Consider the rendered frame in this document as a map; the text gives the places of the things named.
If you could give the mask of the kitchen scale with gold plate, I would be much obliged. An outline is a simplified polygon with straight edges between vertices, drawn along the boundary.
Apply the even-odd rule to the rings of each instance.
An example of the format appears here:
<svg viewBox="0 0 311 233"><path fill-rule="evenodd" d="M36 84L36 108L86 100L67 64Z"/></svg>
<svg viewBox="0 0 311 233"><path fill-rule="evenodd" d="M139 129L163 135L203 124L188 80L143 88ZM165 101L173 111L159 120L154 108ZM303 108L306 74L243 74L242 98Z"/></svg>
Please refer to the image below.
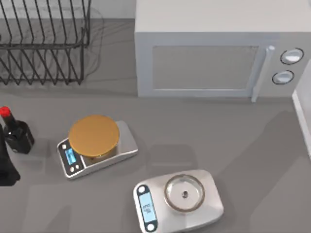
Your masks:
<svg viewBox="0 0 311 233"><path fill-rule="evenodd" d="M71 126L57 151L65 177L73 180L137 155L138 145L123 120L89 115Z"/></svg>

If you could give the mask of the silver kitchen scale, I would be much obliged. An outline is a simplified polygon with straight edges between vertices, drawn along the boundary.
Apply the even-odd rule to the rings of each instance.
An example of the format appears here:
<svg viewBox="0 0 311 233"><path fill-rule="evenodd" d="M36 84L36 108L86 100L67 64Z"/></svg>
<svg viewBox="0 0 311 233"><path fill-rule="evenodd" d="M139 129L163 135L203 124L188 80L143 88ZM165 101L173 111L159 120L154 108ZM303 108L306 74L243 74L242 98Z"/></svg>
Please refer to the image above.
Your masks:
<svg viewBox="0 0 311 233"><path fill-rule="evenodd" d="M214 178L203 169L143 180L134 187L133 199L141 233L184 233L224 213Z"/></svg>

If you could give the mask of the pale microwave oven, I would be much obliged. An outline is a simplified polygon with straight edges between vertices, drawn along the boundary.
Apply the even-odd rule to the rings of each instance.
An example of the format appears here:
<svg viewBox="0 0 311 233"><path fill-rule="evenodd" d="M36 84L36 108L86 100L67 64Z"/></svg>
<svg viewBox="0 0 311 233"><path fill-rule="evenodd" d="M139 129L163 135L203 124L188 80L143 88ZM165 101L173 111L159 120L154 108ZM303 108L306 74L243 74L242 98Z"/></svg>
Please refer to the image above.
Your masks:
<svg viewBox="0 0 311 233"><path fill-rule="evenodd" d="M137 0L134 36L139 97L251 99L272 45L258 98L289 98L311 69L311 0ZM281 63L295 48L304 57Z"/></svg>

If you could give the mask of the small microwave knob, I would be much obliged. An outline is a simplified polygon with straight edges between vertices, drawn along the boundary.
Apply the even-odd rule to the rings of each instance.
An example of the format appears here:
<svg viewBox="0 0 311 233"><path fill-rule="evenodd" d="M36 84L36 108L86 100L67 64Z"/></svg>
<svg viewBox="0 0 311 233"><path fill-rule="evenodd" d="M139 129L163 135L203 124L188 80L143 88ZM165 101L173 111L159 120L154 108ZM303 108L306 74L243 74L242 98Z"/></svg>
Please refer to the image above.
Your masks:
<svg viewBox="0 0 311 233"><path fill-rule="evenodd" d="M294 73L290 70L278 72L273 75L272 82L276 85L285 85L294 79Z"/></svg>

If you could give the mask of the dark bottle with red cap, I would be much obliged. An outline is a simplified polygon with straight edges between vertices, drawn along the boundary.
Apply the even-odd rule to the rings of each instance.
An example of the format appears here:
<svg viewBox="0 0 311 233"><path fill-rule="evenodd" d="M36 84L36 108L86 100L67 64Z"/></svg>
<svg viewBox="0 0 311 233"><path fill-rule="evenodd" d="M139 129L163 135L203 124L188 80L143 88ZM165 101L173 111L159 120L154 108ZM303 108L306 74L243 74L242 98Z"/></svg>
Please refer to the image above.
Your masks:
<svg viewBox="0 0 311 233"><path fill-rule="evenodd" d="M34 137L28 124L16 120L7 106L0 107L0 115L4 121L4 137L12 151L28 154L34 143Z"/></svg>

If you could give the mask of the large microwave knob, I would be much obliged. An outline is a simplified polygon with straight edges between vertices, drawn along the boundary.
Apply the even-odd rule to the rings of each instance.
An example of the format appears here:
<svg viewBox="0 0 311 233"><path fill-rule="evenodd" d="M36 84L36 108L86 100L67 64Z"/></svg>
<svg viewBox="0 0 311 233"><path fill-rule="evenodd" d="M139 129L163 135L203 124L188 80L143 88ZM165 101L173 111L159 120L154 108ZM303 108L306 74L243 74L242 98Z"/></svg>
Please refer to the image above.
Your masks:
<svg viewBox="0 0 311 233"><path fill-rule="evenodd" d="M284 51L280 56L280 61L285 65L293 65L298 63L303 57L303 50L300 48L295 48Z"/></svg>

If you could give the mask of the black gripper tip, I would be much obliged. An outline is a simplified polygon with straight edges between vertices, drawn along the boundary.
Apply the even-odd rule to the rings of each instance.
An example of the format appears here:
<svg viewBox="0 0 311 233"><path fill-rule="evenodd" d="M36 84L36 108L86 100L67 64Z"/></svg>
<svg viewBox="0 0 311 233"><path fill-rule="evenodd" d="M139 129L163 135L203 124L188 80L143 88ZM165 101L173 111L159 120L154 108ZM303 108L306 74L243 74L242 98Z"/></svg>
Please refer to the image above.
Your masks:
<svg viewBox="0 0 311 233"><path fill-rule="evenodd" d="M0 124L0 187L13 186L20 180L20 174L7 151L5 136Z"/></svg>

